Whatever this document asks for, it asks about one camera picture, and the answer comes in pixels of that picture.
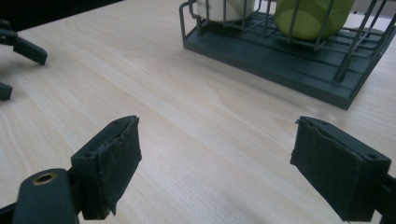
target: white mug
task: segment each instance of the white mug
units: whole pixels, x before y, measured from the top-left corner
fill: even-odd
[[[226,0],[226,21],[241,21],[244,19],[245,0]],[[247,14],[250,16],[254,12],[255,0],[247,0]],[[208,8],[209,18],[206,17],[206,8]],[[223,21],[224,2],[223,0],[197,0],[198,15],[210,21]]]

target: wooden table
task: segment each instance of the wooden table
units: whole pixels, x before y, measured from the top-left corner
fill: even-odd
[[[0,47],[14,88],[0,103],[0,207],[137,115],[143,160],[117,215],[82,223],[342,223],[289,164],[294,121],[324,119],[396,160],[396,42],[345,111],[183,49],[181,3],[124,1],[20,32],[45,66]]]

